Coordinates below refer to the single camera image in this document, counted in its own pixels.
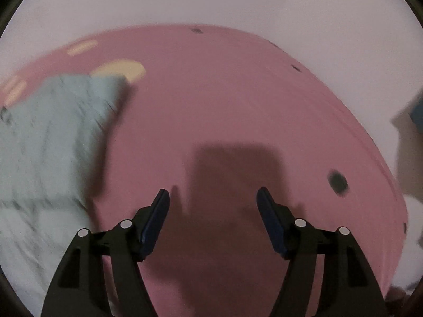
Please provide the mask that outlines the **light blue puffer jacket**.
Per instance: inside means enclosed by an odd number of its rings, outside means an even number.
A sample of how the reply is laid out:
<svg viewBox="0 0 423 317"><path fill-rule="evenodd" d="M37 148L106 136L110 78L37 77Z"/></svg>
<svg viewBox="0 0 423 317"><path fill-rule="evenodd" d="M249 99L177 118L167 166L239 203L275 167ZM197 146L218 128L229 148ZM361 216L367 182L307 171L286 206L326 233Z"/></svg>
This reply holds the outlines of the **light blue puffer jacket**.
<svg viewBox="0 0 423 317"><path fill-rule="evenodd" d="M1 110L1 267L35 316L71 240L93 226L90 199L128 87L118 75L56 76Z"/></svg>

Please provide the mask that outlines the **pink dotted bed sheet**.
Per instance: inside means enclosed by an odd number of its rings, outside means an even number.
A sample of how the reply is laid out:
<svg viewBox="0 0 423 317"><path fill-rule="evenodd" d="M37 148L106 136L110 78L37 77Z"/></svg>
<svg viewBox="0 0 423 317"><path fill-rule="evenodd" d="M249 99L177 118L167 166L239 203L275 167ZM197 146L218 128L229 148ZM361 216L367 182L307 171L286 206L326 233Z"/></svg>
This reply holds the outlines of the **pink dotted bed sheet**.
<svg viewBox="0 0 423 317"><path fill-rule="evenodd" d="M317 229L349 229L385 298L405 240L402 194L348 108L274 44L215 26L109 31L3 82L1 110L62 75L128 81L87 229L111 230L168 191L138 265L156 316L271 316L288 262L258 210L262 187Z"/></svg>

